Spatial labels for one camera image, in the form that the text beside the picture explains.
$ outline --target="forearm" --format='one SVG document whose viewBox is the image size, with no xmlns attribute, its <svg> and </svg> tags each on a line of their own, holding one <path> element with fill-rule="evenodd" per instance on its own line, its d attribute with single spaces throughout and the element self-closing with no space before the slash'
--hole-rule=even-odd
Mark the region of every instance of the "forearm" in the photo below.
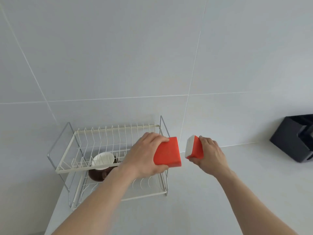
<svg viewBox="0 0 313 235">
<path fill-rule="evenodd" d="M 132 171 L 128 168 L 120 166 L 113 169 L 53 235 L 105 234 L 109 229 L 112 213 L 133 180 Z"/>
<path fill-rule="evenodd" d="M 297 234 L 276 217 L 233 171 L 227 170 L 216 178 L 232 206 L 244 235 Z"/>
</svg>

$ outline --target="black box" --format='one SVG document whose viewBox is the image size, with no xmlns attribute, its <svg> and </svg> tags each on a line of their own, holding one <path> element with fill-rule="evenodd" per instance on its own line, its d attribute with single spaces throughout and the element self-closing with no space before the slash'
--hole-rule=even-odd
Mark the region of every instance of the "black box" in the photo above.
<svg viewBox="0 0 313 235">
<path fill-rule="evenodd" d="M 297 162 L 313 161 L 313 114 L 285 117 L 270 141 Z"/>
</svg>

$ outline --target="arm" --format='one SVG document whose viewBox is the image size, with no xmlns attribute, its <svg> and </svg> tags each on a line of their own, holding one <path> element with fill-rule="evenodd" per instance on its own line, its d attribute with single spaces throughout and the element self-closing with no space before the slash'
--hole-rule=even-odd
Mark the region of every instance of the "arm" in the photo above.
<svg viewBox="0 0 313 235">
<path fill-rule="evenodd" d="M 136 178 L 148 177 L 168 169 L 155 165 L 153 157 L 161 142 L 169 139 L 145 133 L 131 148 L 123 163 L 114 168 L 104 182 L 54 231 L 53 235 L 106 234 L 110 219 L 123 195 Z"/>
<path fill-rule="evenodd" d="M 276 217 L 228 167 L 217 142 L 199 137 L 203 159 L 190 158 L 204 172 L 213 175 L 221 184 L 244 235 L 297 233 Z"/>
</svg>

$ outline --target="white wire dish rack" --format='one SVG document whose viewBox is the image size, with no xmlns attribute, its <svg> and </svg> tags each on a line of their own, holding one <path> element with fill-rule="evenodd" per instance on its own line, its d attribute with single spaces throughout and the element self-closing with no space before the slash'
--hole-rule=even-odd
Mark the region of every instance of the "white wire dish rack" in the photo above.
<svg viewBox="0 0 313 235">
<path fill-rule="evenodd" d="M 160 124 L 130 124 L 128 126 L 124 124 L 123 126 L 98 127 L 97 129 L 84 128 L 84 130 L 78 129 L 77 131 L 74 131 L 71 123 L 68 122 L 49 150 L 47 157 L 64 182 L 69 194 L 70 207 L 73 210 L 76 209 L 102 183 L 93 181 L 88 175 L 88 170 L 118 166 L 134 143 L 145 132 L 156 132 L 163 135 L 161 123 L 166 129 L 167 135 L 165 136 L 170 137 L 162 116 Z M 67 134 L 67 140 L 71 136 L 70 141 L 61 160 L 54 163 L 51 152 L 56 150 L 58 142 L 61 141 L 60 138 L 64 137 L 68 127 L 70 127 L 70 134 Z M 103 161 L 97 163 L 95 156 L 100 153 L 113 154 L 114 163 L 104 164 Z M 66 180 L 62 177 L 64 173 L 67 173 Z M 122 201 L 160 194 L 167 195 L 167 175 L 168 170 L 149 178 L 136 179 L 128 188 Z"/>
</svg>

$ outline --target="sponge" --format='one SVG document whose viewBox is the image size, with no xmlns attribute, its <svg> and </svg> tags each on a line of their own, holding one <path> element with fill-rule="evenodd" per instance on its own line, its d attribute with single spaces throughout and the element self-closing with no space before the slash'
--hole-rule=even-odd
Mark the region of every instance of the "sponge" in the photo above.
<svg viewBox="0 0 313 235">
<path fill-rule="evenodd" d="M 177 137 L 169 138 L 170 141 L 162 142 L 155 154 L 153 161 L 155 165 L 168 165 L 168 167 L 181 167 Z"/>
<path fill-rule="evenodd" d="M 200 139 L 193 135 L 187 139 L 185 158 L 203 158 L 203 148 Z"/>
</svg>

